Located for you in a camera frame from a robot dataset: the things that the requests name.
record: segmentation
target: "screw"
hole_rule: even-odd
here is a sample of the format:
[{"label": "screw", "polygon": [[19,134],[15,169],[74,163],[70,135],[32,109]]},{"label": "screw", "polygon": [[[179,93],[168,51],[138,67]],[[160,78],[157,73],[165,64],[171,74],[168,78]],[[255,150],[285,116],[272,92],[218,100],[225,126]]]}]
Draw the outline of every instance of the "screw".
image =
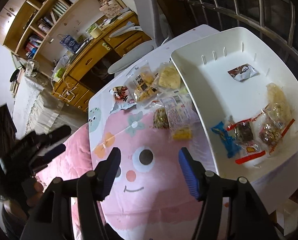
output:
[{"label": "screw", "polygon": [[87,177],[93,177],[95,175],[96,175],[96,173],[94,171],[88,171],[87,172]]},{"label": "screw", "polygon": [[246,184],[248,180],[245,177],[240,177],[239,182],[241,182],[242,184]]},{"label": "screw", "polygon": [[62,181],[62,179],[59,178],[59,177],[53,179],[53,183],[54,183],[54,184],[57,184],[57,183],[59,183],[59,182],[61,182],[61,181]]},{"label": "screw", "polygon": [[213,171],[205,171],[207,177],[212,177],[214,175]]}]

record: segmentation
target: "cartoon smile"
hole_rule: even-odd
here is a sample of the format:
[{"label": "cartoon smile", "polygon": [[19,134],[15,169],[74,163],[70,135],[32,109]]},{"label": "cartoon smile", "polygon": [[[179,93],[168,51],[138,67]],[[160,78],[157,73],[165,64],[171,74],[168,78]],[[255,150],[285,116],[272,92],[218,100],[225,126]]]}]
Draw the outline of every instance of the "cartoon smile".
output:
[{"label": "cartoon smile", "polygon": [[123,192],[137,192],[137,191],[140,191],[140,190],[142,190],[142,189],[144,189],[144,187],[141,187],[141,188],[139,188],[139,189],[135,189],[135,190],[128,190],[127,189],[127,186],[125,186],[125,189],[123,190]]}]

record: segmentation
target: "human hand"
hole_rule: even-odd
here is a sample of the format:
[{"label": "human hand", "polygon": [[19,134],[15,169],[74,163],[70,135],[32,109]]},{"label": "human hand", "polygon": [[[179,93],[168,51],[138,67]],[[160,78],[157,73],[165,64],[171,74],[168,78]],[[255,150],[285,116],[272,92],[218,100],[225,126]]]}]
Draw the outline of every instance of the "human hand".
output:
[{"label": "human hand", "polygon": [[[41,183],[39,182],[35,182],[34,184],[34,188],[37,191],[37,193],[35,195],[33,195],[32,197],[30,197],[29,199],[27,199],[27,205],[31,208],[35,207],[38,203],[38,201],[40,200],[41,196],[43,195],[43,190],[44,187]],[[19,205],[19,203],[15,200],[6,200],[3,203],[4,205],[4,209],[6,210],[6,212],[11,215],[11,217],[17,217],[20,220],[22,220],[23,222],[27,221],[27,215],[26,213],[22,210],[21,206]]]}]

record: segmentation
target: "white plastic bin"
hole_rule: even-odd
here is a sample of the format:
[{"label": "white plastic bin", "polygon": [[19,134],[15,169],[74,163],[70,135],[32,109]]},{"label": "white plastic bin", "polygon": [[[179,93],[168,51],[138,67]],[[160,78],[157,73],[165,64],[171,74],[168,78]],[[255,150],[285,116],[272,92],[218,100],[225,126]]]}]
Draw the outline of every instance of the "white plastic bin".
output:
[{"label": "white plastic bin", "polygon": [[[298,81],[284,62],[249,30],[237,27],[211,35],[176,49],[171,59],[193,99],[221,177],[244,176],[255,181],[298,151]],[[227,73],[246,63],[259,74],[239,82]],[[235,158],[227,158],[219,135],[210,128],[230,115],[235,122],[257,115],[268,104],[266,85],[271,82],[282,87],[295,122],[271,156],[238,165]]]}]

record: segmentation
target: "black mechanical device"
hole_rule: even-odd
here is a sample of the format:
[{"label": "black mechanical device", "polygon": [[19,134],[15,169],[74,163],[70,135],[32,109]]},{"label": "black mechanical device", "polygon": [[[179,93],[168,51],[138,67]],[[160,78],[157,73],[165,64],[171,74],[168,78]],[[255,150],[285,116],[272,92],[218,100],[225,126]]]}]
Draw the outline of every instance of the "black mechanical device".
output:
[{"label": "black mechanical device", "polygon": [[[53,156],[58,155],[49,153],[44,159],[37,157],[37,151],[55,143],[67,133],[67,127],[61,127],[51,135],[30,133],[6,154],[2,154],[3,150],[0,150],[0,194],[16,199],[26,208],[22,182],[45,168]],[[0,148],[3,143],[4,140],[0,138]],[[78,199],[83,239],[109,240],[97,201],[103,201],[109,195],[120,161],[121,152],[114,147],[107,160],[100,162],[93,171],[88,171],[80,178],[68,181],[55,178],[29,216],[21,240],[74,240],[71,197]],[[230,199],[226,239],[279,239],[264,205],[246,178],[222,179],[214,172],[206,171],[200,162],[194,161],[186,148],[179,151],[179,163],[190,194],[197,201],[203,201],[192,239],[217,239],[223,197]]]}]

